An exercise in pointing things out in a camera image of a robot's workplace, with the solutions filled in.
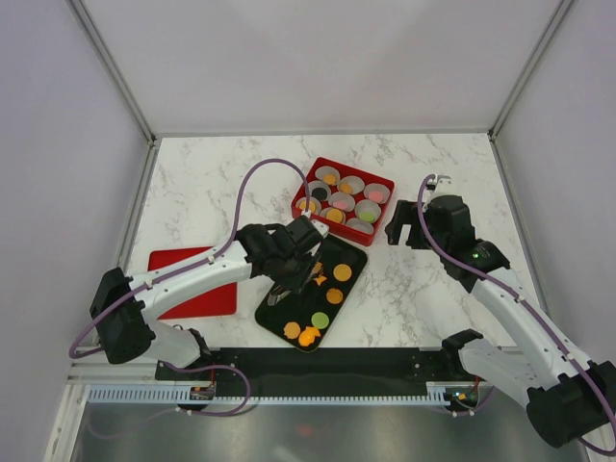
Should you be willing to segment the red box lid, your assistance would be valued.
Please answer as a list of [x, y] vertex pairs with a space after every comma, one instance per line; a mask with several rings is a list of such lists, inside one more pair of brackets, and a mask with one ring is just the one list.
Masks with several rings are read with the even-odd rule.
[[[147, 269], [159, 270], [209, 249], [209, 246], [203, 246], [153, 250], [149, 255]], [[237, 311], [237, 303], [237, 284], [227, 284], [174, 306], [163, 313], [159, 320], [231, 316]]]

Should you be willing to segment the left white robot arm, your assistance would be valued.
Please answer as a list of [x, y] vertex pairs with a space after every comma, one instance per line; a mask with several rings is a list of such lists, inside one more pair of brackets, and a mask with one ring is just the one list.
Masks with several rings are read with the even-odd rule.
[[327, 234], [327, 225], [306, 216], [287, 225], [249, 224], [229, 244], [161, 269], [133, 276], [120, 268], [107, 271], [90, 314], [108, 362], [148, 357], [170, 363], [189, 379], [202, 378], [211, 366], [203, 337], [194, 329], [167, 325], [160, 316], [214, 289], [258, 276], [269, 278], [283, 294], [299, 294], [312, 277]]

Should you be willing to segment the orange star cookie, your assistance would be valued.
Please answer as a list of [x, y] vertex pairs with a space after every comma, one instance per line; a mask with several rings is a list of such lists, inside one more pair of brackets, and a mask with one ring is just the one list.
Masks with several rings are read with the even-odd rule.
[[323, 176], [323, 181], [328, 185], [335, 185], [336, 177], [332, 174], [326, 174]]

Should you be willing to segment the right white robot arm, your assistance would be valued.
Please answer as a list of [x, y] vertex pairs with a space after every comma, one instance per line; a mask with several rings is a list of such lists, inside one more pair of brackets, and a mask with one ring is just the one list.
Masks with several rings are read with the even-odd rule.
[[498, 351], [467, 329], [442, 342], [440, 368], [451, 379], [483, 378], [520, 404], [539, 436], [560, 448], [605, 424], [615, 424], [615, 367], [596, 363], [574, 345], [528, 296], [509, 260], [479, 239], [458, 195], [427, 204], [401, 200], [385, 227], [388, 243], [438, 254], [444, 269], [498, 320], [524, 355]]

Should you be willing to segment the orange round biscuit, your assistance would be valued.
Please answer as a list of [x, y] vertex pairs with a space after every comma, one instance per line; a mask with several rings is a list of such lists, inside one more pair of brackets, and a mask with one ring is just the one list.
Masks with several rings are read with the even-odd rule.
[[331, 209], [327, 212], [326, 217], [331, 221], [341, 223], [345, 219], [345, 214], [338, 209]]
[[342, 192], [342, 193], [347, 193], [347, 194], [353, 195], [353, 188], [348, 183], [341, 183], [339, 185], [339, 191]]
[[299, 203], [298, 208], [303, 210], [303, 211], [309, 210], [311, 213], [315, 213], [316, 209], [317, 209], [317, 206], [316, 206], [316, 204], [312, 200], [310, 200], [310, 201], [302, 200]]

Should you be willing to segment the metal tweezers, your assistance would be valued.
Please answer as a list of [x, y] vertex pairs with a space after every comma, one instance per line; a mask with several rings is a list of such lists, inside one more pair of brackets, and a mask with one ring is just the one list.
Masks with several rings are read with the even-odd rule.
[[281, 285], [274, 285], [268, 292], [267, 296], [267, 305], [275, 306], [279, 302], [281, 302], [288, 295], [293, 293], [292, 290], [286, 289]]

